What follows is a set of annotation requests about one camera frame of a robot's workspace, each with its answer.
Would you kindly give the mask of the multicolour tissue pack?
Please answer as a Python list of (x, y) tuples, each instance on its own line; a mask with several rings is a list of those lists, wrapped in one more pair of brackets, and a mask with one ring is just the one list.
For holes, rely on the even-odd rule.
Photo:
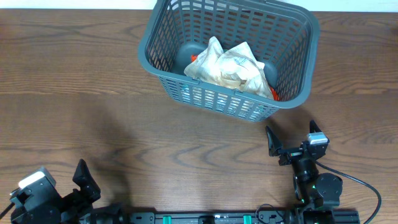
[(260, 121), (275, 113), (275, 110), (260, 103), (187, 84), (180, 84), (180, 92), (183, 103), (249, 121)]

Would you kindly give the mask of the brown snack pouch with window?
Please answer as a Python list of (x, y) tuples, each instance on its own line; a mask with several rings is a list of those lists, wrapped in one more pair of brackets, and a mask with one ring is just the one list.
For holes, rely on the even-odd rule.
[(227, 50), (225, 54), (222, 72), (226, 87), (243, 91), (247, 79), (257, 73), (257, 60), (247, 42)]

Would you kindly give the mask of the grey plastic basket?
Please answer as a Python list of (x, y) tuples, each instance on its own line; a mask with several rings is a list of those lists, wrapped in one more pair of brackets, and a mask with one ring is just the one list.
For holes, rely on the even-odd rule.
[[(186, 76), (191, 56), (204, 51), (213, 36), (224, 50), (247, 42), (256, 60), (265, 64), (266, 80), (280, 100)], [(310, 11), (280, 1), (157, 1), (137, 57), (177, 102), (183, 103), (180, 84), (187, 84), (260, 103), (276, 112), (300, 106), (308, 98), (319, 37), (318, 19)]]

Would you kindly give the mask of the beige pouch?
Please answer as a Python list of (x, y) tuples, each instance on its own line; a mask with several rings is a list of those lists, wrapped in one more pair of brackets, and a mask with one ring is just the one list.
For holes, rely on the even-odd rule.
[(226, 87), (222, 72), (225, 56), (219, 40), (213, 36), (209, 39), (207, 48), (185, 68), (184, 74), (203, 82)]
[(265, 77), (265, 64), (256, 62), (256, 67), (257, 73), (253, 77), (247, 79), (243, 91), (273, 100), (274, 95)]

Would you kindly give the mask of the orange cracker package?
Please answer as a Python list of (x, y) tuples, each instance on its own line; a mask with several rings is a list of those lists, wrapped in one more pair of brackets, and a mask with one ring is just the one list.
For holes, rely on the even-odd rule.
[[(197, 55), (192, 55), (192, 56), (191, 56), (191, 61), (193, 62), (196, 58), (197, 58)], [(278, 95), (277, 92), (273, 89), (273, 87), (270, 86), (270, 88), (271, 88), (272, 94), (274, 95), (274, 99), (273, 99), (273, 100), (275, 100), (275, 101), (280, 100), (279, 95)]]

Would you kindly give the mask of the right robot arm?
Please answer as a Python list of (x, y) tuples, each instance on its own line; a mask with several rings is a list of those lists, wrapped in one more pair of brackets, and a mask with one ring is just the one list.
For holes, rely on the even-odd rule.
[(331, 173), (319, 173), (316, 162), (326, 154), (330, 140), (311, 120), (306, 140), (299, 147), (285, 148), (266, 127), (269, 155), (280, 166), (292, 166), (296, 199), (301, 201), (284, 214), (284, 223), (334, 223), (333, 209), (340, 205), (343, 181)]

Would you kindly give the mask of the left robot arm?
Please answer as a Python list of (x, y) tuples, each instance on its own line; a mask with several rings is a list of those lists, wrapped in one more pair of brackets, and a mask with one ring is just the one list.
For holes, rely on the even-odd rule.
[(12, 224), (117, 224), (128, 223), (119, 204), (94, 208), (101, 189), (92, 178), (86, 162), (78, 162), (72, 181), (79, 186), (62, 197), (56, 181), (45, 167), (25, 176), (12, 191), (10, 205)]

